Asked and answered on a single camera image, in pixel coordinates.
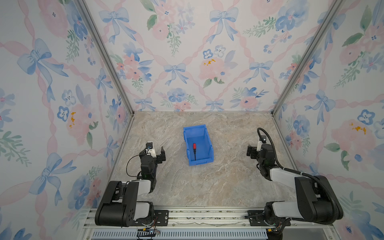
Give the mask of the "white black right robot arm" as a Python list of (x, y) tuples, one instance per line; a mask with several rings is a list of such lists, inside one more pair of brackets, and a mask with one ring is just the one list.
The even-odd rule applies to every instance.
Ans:
[(296, 193), (295, 201), (267, 202), (261, 213), (249, 211), (245, 219), (251, 223), (264, 223), (277, 229), (290, 221), (330, 225), (343, 218), (343, 208), (326, 177), (283, 167), (271, 144), (259, 142), (256, 147), (248, 146), (247, 156), (257, 161), (257, 168), (266, 180)]

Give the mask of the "red black screwdriver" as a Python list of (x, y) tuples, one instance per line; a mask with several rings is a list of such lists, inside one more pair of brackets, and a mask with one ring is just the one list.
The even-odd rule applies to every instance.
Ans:
[(194, 151), (194, 158), (196, 161), (196, 159), (197, 159), (197, 145), (196, 145), (196, 143), (193, 143), (193, 151)]

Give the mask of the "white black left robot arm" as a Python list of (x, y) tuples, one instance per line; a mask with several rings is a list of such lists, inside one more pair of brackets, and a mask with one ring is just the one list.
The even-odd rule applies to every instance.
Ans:
[(142, 170), (134, 181), (110, 181), (95, 214), (97, 226), (154, 227), (158, 222), (154, 204), (138, 201), (138, 196), (151, 193), (156, 186), (158, 164), (166, 160), (164, 151), (153, 157), (140, 155)]

